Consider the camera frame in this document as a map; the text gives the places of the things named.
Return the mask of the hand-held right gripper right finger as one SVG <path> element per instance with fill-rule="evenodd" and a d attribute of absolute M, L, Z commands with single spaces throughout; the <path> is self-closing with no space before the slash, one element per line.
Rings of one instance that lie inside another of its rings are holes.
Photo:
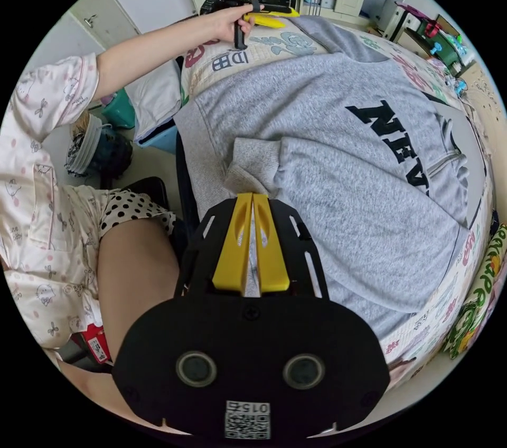
<path fill-rule="evenodd" d="M 259 292 L 286 292 L 290 281 L 269 199 L 263 194 L 253 194 L 252 203 Z"/>

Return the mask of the person's left hand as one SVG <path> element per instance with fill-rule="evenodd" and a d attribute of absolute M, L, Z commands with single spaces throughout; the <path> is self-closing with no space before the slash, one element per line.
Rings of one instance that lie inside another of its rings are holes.
<path fill-rule="evenodd" d="M 221 9 L 210 14 L 200 15 L 203 41 L 225 41 L 234 43 L 234 32 L 236 26 L 243 33 L 245 38 L 249 36 L 255 25 L 255 19 L 245 19 L 245 16 L 254 11 L 253 3 L 242 6 Z"/>

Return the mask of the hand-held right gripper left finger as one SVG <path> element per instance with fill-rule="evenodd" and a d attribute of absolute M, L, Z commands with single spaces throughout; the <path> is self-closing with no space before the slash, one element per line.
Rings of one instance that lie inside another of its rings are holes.
<path fill-rule="evenodd" d="M 249 263 L 252 193 L 239 194 L 227 215 L 226 233 L 212 283 L 218 291 L 244 294 Z"/>

